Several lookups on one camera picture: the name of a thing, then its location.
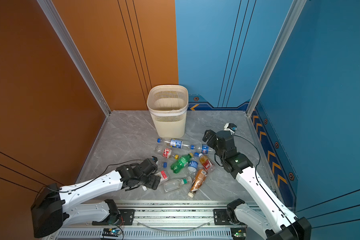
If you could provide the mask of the clear bottle blue yellow label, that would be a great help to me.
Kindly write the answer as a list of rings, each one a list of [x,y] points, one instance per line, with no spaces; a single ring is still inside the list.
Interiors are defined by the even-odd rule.
[[[164,144],[171,148],[193,150],[194,146],[186,140],[158,138],[157,143]]]

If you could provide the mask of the left green circuit board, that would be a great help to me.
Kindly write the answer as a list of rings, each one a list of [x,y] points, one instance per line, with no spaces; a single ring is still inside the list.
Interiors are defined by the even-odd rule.
[[[101,238],[105,240],[123,240],[124,236],[118,228],[104,228]]]

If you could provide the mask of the brown tea bottle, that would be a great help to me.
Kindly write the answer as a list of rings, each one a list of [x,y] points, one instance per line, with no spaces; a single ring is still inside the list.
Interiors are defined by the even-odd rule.
[[[190,191],[188,192],[188,196],[190,198],[193,198],[196,194],[196,192],[200,189],[200,187],[202,186],[202,184],[204,183],[205,179],[207,178],[208,172],[204,169],[199,169],[194,183],[190,189]]]

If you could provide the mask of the green circuit board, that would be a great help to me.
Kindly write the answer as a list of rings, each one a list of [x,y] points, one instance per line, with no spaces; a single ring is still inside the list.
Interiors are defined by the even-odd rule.
[[[245,240],[247,237],[246,231],[239,228],[231,228],[231,235],[233,240]]]
[[[118,228],[104,228],[101,238],[105,240],[123,240],[124,236]]]

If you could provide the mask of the bottle red yellow label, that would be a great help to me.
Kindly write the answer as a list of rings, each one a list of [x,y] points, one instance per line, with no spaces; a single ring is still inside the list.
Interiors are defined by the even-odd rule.
[[[199,161],[208,173],[211,173],[215,169],[215,166],[213,165],[211,160],[202,153],[199,154]]]

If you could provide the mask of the small bottle red white label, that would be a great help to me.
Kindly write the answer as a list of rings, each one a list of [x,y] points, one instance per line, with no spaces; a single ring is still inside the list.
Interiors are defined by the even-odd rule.
[[[173,158],[175,160],[179,159],[179,155],[175,154],[172,149],[164,145],[156,146],[155,152],[166,159],[170,159],[170,158]]]

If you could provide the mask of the bottle pink white label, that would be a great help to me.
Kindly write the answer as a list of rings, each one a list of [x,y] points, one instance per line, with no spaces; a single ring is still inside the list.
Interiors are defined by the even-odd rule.
[[[154,175],[149,175],[147,182],[143,184],[142,188],[144,191],[147,189],[157,190],[160,185],[163,185],[169,180],[169,174],[166,170],[157,172]]]

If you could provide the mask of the left aluminium corner post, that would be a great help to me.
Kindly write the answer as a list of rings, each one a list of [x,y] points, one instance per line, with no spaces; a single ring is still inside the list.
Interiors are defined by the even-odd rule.
[[[95,100],[99,104],[101,110],[108,118],[111,114],[111,109],[105,100],[100,88],[98,87],[93,75],[91,74],[85,60],[83,59],[79,49],[77,48],[71,34],[69,33],[67,27],[64,24],[61,16],[59,15],[54,3],[50,0],[37,0],[39,6],[53,27],[58,38],[65,47],[67,53],[93,94]]]

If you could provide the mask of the clear bottle green cap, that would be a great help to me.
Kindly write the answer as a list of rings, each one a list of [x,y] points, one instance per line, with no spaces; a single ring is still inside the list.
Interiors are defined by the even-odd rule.
[[[191,177],[173,179],[164,184],[164,191],[166,193],[180,189],[183,185],[190,184],[192,182]]]

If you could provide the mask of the clear Pepsi water bottle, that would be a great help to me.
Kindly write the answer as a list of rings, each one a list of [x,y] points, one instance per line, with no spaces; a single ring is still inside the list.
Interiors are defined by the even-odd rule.
[[[215,150],[205,144],[191,145],[191,150],[201,154],[214,154]]]

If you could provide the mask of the cream slatted waste bin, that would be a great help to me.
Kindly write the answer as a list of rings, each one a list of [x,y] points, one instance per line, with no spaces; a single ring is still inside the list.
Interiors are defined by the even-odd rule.
[[[159,85],[149,92],[147,107],[161,138],[181,138],[185,134],[189,107],[188,90],[180,85]]]

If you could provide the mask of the green Sprite bottle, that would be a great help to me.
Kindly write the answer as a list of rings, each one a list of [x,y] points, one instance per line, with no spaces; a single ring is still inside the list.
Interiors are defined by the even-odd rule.
[[[187,167],[193,156],[194,155],[192,153],[181,156],[176,162],[171,165],[171,170],[173,171],[173,173],[178,174],[183,168]]]

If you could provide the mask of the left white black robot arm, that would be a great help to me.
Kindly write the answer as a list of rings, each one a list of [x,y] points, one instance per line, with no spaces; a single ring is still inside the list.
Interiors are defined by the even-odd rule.
[[[95,179],[58,188],[57,184],[46,186],[31,206],[34,237],[42,238],[56,232],[68,219],[68,210],[88,200],[109,192],[124,189],[130,191],[145,186],[156,190],[160,177],[158,159],[151,157],[141,163],[125,164]]]

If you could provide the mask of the right green circuit board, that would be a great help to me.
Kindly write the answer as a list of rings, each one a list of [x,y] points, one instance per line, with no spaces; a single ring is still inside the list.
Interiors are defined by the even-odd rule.
[[[247,237],[246,231],[239,228],[231,228],[231,235],[233,240],[245,240]]]

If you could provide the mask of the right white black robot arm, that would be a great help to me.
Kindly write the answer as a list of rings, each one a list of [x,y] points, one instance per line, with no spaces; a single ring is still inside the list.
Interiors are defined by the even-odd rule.
[[[312,226],[302,217],[298,218],[270,190],[247,156],[237,151],[234,136],[229,131],[205,131],[203,142],[215,150],[221,163],[256,202],[259,214],[238,199],[227,206],[227,214],[233,224],[243,223],[264,240],[309,240]]]

